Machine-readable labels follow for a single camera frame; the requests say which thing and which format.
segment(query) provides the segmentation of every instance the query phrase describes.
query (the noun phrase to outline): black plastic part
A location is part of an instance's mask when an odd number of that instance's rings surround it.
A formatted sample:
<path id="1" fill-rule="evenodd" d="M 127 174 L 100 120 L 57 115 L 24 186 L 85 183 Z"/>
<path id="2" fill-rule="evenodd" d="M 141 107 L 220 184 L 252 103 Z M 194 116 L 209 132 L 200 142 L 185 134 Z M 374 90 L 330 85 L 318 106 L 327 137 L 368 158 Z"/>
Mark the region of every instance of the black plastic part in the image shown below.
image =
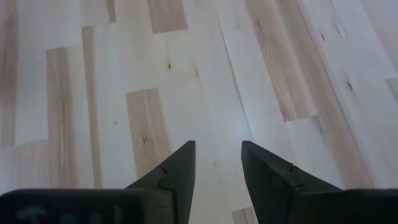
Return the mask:
<path id="1" fill-rule="evenodd" d="M 398 223 L 398 190 L 340 190 L 250 141 L 246 185 L 263 223 Z"/>
<path id="2" fill-rule="evenodd" d="M 188 223 L 195 186 L 195 156 L 195 141 L 189 141 L 127 189 L 145 188 L 173 192 L 176 223 Z"/>
<path id="3" fill-rule="evenodd" d="M 195 185 L 189 141 L 126 190 L 17 190 L 0 197 L 0 223 L 187 224 Z"/>

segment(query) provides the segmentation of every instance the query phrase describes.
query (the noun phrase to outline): hardwood floor plank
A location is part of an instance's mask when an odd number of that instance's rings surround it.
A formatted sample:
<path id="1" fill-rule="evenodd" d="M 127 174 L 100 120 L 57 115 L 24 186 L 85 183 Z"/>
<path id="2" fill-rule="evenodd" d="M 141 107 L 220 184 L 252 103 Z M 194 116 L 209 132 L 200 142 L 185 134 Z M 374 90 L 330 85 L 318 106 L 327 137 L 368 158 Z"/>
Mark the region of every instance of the hardwood floor plank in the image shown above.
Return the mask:
<path id="1" fill-rule="evenodd" d="M 80 0 L 82 26 L 116 22 L 114 0 Z"/>
<path id="2" fill-rule="evenodd" d="M 254 208 L 245 208 L 232 213 L 235 224 L 258 224 Z"/>
<path id="3" fill-rule="evenodd" d="M 93 160 L 99 160 L 103 188 L 125 188 L 137 178 L 126 104 L 130 81 L 118 60 L 118 29 L 116 24 L 97 25 L 84 27 L 82 34 L 91 139 L 94 144 L 98 140 L 99 149 Z"/>
<path id="4" fill-rule="evenodd" d="M 154 34 L 188 29 L 182 0 L 147 0 Z"/>
<path id="5" fill-rule="evenodd" d="M 96 186 L 90 144 L 85 64 L 81 46 L 47 50 L 49 154 L 57 184 L 65 188 Z"/>
<path id="6" fill-rule="evenodd" d="M 85 83 L 88 101 L 88 121 L 90 124 L 91 156 L 93 158 L 94 187 L 100 189 L 102 188 L 102 173 L 95 87 L 94 27 L 82 28 L 81 34 L 85 62 Z"/>
<path id="7" fill-rule="evenodd" d="M 1 1 L 0 31 L 0 150 L 15 145 L 17 85 L 17 4 Z"/>
<path id="8" fill-rule="evenodd" d="M 159 90 L 127 94 L 131 139 L 137 177 L 141 178 L 171 155 Z"/>
<path id="9" fill-rule="evenodd" d="M 16 145 L 48 139 L 45 50 L 81 44 L 79 0 L 17 1 Z"/>
<path id="10" fill-rule="evenodd" d="M 310 35 L 299 6 L 295 1 L 276 1 L 276 3 L 279 13 L 283 15 L 284 26 L 289 34 L 295 55 L 303 74 L 305 74 L 309 92 L 317 109 L 326 147 L 338 164 L 344 185 L 347 188 L 372 187 L 373 181 L 364 157 L 329 79 L 328 72 L 330 71 L 325 68 L 321 59 L 322 52 L 318 51 Z M 334 19 L 333 23 L 339 27 L 339 32 L 343 34 L 343 37 L 344 29 L 340 20 Z M 323 32 L 325 38 L 338 35 L 337 31 Z"/>
<path id="11" fill-rule="evenodd" d="M 214 124 L 216 150 L 221 172 L 225 175 L 232 210 L 250 207 L 241 163 L 241 141 L 252 136 L 239 101 L 232 68 L 224 47 L 223 36 L 212 3 L 206 8 L 184 1 L 194 58 L 209 102 Z"/>
<path id="12" fill-rule="evenodd" d="M 398 71 L 398 2 L 361 0 L 396 71 Z"/>
<path id="13" fill-rule="evenodd" d="M 15 189 L 59 187 L 53 181 L 57 169 L 51 167 L 47 145 L 47 140 L 41 140 L 0 152 L 0 194 Z"/>
<path id="14" fill-rule="evenodd" d="M 217 12 L 253 140 L 294 162 L 294 150 L 244 1 L 220 1 Z"/>
<path id="15" fill-rule="evenodd" d="M 224 175 L 216 152 L 213 122 L 203 95 L 188 30 L 152 38 L 159 94 L 171 150 L 196 141 L 196 174 L 190 223 L 232 223 Z"/>
<path id="16" fill-rule="evenodd" d="M 57 185 L 75 188 L 75 138 L 73 128 L 73 98 L 66 49 L 46 51 L 47 97 L 49 115 L 49 148 L 54 164 L 60 164 Z"/>
<path id="17" fill-rule="evenodd" d="M 300 169 L 341 189 L 345 185 L 326 147 L 317 116 L 286 122 Z"/>
<path id="18" fill-rule="evenodd" d="M 246 0 L 285 121 L 316 115 L 302 70 L 273 0 Z"/>
<path id="19" fill-rule="evenodd" d="M 159 74 L 154 68 L 153 35 L 147 0 L 117 0 L 118 22 L 113 24 L 113 51 L 116 72 L 124 80 L 120 87 L 126 93 L 155 88 Z"/>
<path id="20" fill-rule="evenodd" d="M 374 186 L 397 187 L 398 104 L 386 79 L 398 74 L 368 15 L 357 0 L 297 2 Z"/>

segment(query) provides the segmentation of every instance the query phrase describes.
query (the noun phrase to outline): dark wood streak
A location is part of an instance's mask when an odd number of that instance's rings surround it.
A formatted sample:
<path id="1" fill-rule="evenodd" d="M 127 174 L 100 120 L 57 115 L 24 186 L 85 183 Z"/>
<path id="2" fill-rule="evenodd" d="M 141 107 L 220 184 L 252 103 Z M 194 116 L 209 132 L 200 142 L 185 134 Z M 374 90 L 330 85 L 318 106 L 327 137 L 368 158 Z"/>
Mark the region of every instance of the dark wood streak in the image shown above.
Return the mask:
<path id="1" fill-rule="evenodd" d="M 100 142 L 98 139 L 98 115 L 95 87 L 94 27 L 83 27 L 83 55 L 85 59 L 88 118 L 90 124 L 91 156 L 93 160 L 94 187 L 102 188 Z"/>
<path id="2" fill-rule="evenodd" d="M 0 149 L 15 145 L 18 59 L 16 7 L 16 0 L 5 0 L 2 24 L 4 52 L 0 52 Z"/>

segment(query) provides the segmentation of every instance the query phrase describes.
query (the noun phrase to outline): wood grain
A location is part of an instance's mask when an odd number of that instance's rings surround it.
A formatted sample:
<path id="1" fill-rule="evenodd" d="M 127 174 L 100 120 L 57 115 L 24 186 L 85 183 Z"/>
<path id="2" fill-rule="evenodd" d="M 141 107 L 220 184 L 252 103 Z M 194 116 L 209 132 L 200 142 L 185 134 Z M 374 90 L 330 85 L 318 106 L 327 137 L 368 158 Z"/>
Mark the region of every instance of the wood grain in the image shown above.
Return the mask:
<path id="1" fill-rule="evenodd" d="M 94 187 L 102 188 L 100 142 L 98 140 L 97 97 L 95 87 L 94 61 L 94 27 L 81 30 L 83 39 L 83 55 L 85 62 L 85 78 L 88 101 L 88 119 L 90 124 L 91 156 L 93 158 Z"/>
<path id="2" fill-rule="evenodd" d="M 358 0 L 297 2 L 358 142 L 360 153 L 351 158 L 364 158 L 376 187 L 396 187 L 398 104 L 386 79 L 398 74 L 368 15 Z"/>
<path id="3" fill-rule="evenodd" d="M 345 185 L 335 158 L 325 145 L 317 116 L 286 122 L 300 169 L 341 189 Z"/>
<path id="4" fill-rule="evenodd" d="M 16 145 L 48 139 L 47 49 L 81 44 L 80 1 L 16 1 L 18 79 Z"/>
<path id="5" fill-rule="evenodd" d="M 246 0 L 246 7 L 285 121 L 316 115 L 274 1 Z"/>
<path id="6" fill-rule="evenodd" d="M 136 172 L 140 178 L 171 155 L 159 90 L 128 93 L 127 107 Z"/>
<path id="7" fill-rule="evenodd" d="M 147 0 L 154 34 L 188 29 L 182 0 Z"/>
<path id="8" fill-rule="evenodd" d="M 196 142 L 196 174 L 190 223 L 232 223 L 226 186 L 215 151 L 211 110 L 203 95 L 188 30 L 153 36 L 159 95 L 170 139 L 177 150 Z"/>
<path id="9" fill-rule="evenodd" d="M 390 86 L 391 92 L 395 96 L 398 103 L 398 78 L 388 79 L 387 83 Z"/>
<path id="10" fill-rule="evenodd" d="M 0 2 L 0 150 L 15 145 L 17 88 L 17 4 Z"/>
<path id="11" fill-rule="evenodd" d="M 114 0 L 81 0 L 82 26 L 116 22 Z"/>
<path id="12" fill-rule="evenodd" d="M 245 208 L 232 212 L 235 224 L 258 224 L 256 212 L 254 208 Z"/>
<path id="13" fill-rule="evenodd" d="M 52 182 L 57 168 L 52 167 L 48 141 L 21 144 L 0 152 L 0 194 L 15 189 L 59 187 Z"/>
<path id="14" fill-rule="evenodd" d="M 100 24 L 82 31 L 91 138 L 94 144 L 98 141 L 93 160 L 99 161 L 102 187 L 108 189 L 124 188 L 136 180 L 126 104 L 126 88 L 131 84 L 127 74 L 135 72 L 120 66 L 118 58 L 131 49 L 119 48 L 117 27 Z"/>
<path id="15" fill-rule="evenodd" d="M 256 144 L 295 162 L 295 154 L 244 1 L 223 0 L 217 10 L 225 49 L 250 133 Z"/>
<path id="16" fill-rule="evenodd" d="M 77 187 L 73 98 L 65 48 L 46 51 L 49 149 L 59 187 Z"/>
<path id="17" fill-rule="evenodd" d="M 361 0 L 396 71 L 398 71 L 398 2 Z"/>
<path id="18" fill-rule="evenodd" d="M 252 136 L 236 91 L 218 17 L 216 11 L 202 9 L 194 2 L 184 2 L 184 6 L 187 14 L 198 15 L 187 17 L 191 42 L 195 43 L 192 52 L 203 94 L 211 108 L 216 151 L 228 186 L 230 206 L 233 210 L 250 207 L 243 170 L 236 164 L 241 162 L 241 141 Z"/>
<path id="19" fill-rule="evenodd" d="M 285 28 L 314 99 L 326 147 L 335 158 L 344 185 L 347 188 L 372 187 L 373 180 L 369 175 L 364 156 L 343 114 L 336 90 L 332 87 L 324 61 L 321 60 L 322 56 L 312 40 L 299 6 L 295 1 L 277 3 L 280 13 L 284 15 Z M 344 34 L 339 21 L 335 19 L 334 24 L 337 24 L 340 34 Z M 330 36 L 340 38 L 336 30 L 322 32 L 324 38 Z"/>

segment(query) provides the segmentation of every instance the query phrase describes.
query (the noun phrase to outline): wooden floor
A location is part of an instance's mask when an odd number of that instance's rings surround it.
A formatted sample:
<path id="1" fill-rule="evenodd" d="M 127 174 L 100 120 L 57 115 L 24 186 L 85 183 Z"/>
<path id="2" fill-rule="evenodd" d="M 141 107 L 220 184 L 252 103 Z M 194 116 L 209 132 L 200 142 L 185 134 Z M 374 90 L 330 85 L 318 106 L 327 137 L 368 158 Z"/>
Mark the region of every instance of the wooden floor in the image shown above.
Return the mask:
<path id="1" fill-rule="evenodd" d="M 121 189 L 197 142 L 190 223 L 256 223 L 241 141 L 398 187 L 396 0 L 0 0 L 0 193 Z"/>

